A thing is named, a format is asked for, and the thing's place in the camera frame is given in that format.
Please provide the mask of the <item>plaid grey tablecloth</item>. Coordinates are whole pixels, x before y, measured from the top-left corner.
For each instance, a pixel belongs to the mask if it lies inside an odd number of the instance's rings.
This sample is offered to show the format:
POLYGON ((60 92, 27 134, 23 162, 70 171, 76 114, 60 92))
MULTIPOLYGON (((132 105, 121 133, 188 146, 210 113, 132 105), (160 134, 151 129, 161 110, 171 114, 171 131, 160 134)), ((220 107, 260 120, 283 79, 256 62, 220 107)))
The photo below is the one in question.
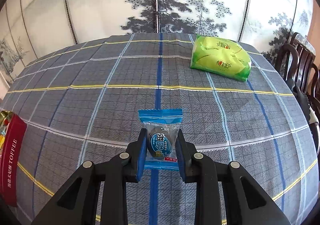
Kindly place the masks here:
POLYGON ((27 130, 17 169, 15 216, 30 224, 84 161, 101 163, 137 139, 139 110, 183 111, 197 150, 238 161, 292 224, 318 198, 308 123, 282 77, 254 47, 246 82, 190 68, 192 34, 130 34, 68 46, 33 60, 1 108, 27 130))

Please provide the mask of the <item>red toffee tin box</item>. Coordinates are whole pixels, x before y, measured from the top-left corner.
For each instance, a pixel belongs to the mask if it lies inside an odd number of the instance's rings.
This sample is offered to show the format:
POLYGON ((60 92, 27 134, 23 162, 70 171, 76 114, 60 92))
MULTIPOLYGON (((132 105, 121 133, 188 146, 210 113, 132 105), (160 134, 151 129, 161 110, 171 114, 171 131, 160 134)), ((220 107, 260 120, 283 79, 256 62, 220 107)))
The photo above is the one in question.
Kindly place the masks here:
POLYGON ((16 174, 26 123, 11 111, 1 111, 1 196, 7 205, 17 206, 16 174))

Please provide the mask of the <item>green tissue pack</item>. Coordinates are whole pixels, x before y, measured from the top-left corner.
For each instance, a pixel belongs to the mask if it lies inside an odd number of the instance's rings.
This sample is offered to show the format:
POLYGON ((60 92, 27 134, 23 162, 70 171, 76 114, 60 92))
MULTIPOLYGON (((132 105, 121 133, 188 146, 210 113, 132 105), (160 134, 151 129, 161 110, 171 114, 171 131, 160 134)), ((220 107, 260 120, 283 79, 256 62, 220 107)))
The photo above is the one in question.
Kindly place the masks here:
POLYGON ((197 35, 193 42, 190 67, 246 82, 252 62, 247 51, 235 41, 197 35))

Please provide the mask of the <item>dark wooden chair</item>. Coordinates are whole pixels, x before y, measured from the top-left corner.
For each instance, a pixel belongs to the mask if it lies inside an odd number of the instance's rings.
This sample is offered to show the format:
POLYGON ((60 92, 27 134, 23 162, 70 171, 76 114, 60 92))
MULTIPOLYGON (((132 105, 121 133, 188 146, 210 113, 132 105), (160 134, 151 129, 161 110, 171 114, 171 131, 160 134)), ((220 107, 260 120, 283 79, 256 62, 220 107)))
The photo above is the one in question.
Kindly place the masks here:
POLYGON ((319 153, 319 69, 314 63, 315 57, 312 44, 296 32, 290 42, 280 48, 274 68, 280 72, 285 61, 283 79, 303 111, 319 153))

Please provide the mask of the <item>painted folding screen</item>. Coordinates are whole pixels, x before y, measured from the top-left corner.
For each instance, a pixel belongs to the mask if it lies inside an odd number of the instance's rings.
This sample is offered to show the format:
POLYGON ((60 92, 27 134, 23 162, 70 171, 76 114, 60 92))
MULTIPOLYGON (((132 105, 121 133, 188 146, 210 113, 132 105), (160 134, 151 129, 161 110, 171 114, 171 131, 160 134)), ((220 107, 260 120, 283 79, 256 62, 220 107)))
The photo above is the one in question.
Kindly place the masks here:
POLYGON ((67 46, 131 33, 194 33, 255 46, 275 61, 290 36, 307 36, 314 0, 6 0, 1 76, 12 83, 36 59, 67 46))

